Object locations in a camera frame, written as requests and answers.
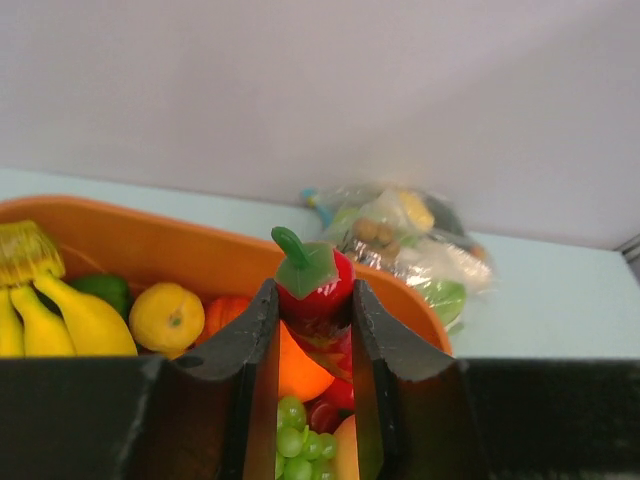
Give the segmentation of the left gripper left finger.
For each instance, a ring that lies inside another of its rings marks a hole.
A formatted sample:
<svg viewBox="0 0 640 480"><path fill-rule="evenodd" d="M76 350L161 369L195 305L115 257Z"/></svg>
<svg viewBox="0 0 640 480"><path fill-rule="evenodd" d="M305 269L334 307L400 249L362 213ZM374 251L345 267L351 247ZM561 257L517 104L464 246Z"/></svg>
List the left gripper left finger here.
<svg viewBox="0 0 640 480"><path fill-rule="evenodd" d="M2 477L272 478L277 299L265 281L244 313L175 360L3 360Z"/></svg>

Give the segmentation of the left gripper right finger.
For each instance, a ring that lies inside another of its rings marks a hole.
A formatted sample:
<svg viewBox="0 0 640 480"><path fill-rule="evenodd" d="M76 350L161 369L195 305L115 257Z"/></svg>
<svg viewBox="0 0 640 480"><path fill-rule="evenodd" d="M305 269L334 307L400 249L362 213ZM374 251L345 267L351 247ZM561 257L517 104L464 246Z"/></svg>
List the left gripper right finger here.
<svg viewBox="0 0 640 480"><path fill-rule="evenodd" d="M455 358L353 296L363 479L635 479L634 359Z"/></svg>

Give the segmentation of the red fake chili pepper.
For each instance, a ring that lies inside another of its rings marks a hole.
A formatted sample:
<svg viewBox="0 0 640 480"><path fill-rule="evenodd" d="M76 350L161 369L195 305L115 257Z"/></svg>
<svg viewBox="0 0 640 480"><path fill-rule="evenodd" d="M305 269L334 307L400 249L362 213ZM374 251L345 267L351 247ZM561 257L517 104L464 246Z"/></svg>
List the red fake chili pepper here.
<svg viewBox="0 0 640 480"><path fill-rule="evenodd" d="M354 265L331 244L303 242L286 227L274 227L271 237L284 254L274 274L280 319L302 351L341 384L330 389L331 403L353 411Z"/></svg>

